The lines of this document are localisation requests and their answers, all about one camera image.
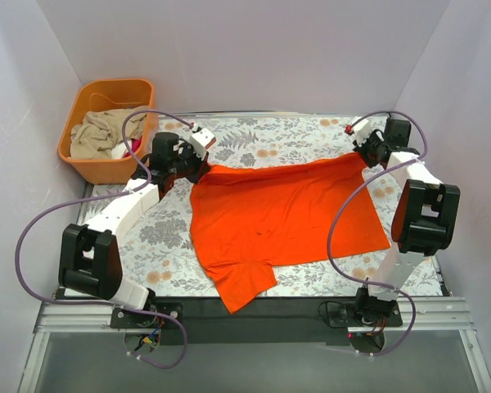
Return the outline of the orange t shirt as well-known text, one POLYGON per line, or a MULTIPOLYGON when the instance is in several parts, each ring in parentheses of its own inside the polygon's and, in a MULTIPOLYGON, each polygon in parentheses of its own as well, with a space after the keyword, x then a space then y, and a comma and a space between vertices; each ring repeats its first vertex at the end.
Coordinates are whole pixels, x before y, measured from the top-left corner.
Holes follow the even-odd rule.
POLYGON ((274 268, 389 248, 363 184, 366 165, 349 153, 301 165, 213 165, 193 186, 196 257, 231 314, 277 284, 274 268))

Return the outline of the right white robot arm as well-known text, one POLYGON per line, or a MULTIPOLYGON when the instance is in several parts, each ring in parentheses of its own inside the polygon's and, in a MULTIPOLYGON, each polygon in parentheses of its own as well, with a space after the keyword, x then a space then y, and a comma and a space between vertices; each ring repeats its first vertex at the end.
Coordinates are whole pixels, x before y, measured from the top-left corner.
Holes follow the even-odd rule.
POLYGON ((357 290, 354 317, 367 326, 383 324, 398 313, 398 290, 421 262, 448 248, 453 239, 460 189, 426 168, 418 150, 408 145, 411 130, 409 121, 393 118, 382 131, 367 119, 351 127, 354 151, 370 168, 392 169, 402 189, 390 229, 391 247, 371 277, 390 287, 364 284, 357 290))

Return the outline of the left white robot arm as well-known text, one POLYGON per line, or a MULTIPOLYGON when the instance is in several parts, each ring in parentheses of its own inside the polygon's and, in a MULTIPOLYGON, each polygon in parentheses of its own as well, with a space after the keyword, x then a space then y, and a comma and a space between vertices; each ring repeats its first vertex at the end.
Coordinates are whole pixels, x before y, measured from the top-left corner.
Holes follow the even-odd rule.
POLYGON ((157 133, 151 152, 116 197, 99 214, 82 225, 71 224, 63 232, 58 281, 80 292, 129 309, 129 317, 142 328, 158 316, 150 302, 151 290, 124 276, 119 241, 151 207, 157 205, 185 178, 198 183, 209 172, 208 150, 216 137, 197 127, 188 140, 176 133, 157 133))

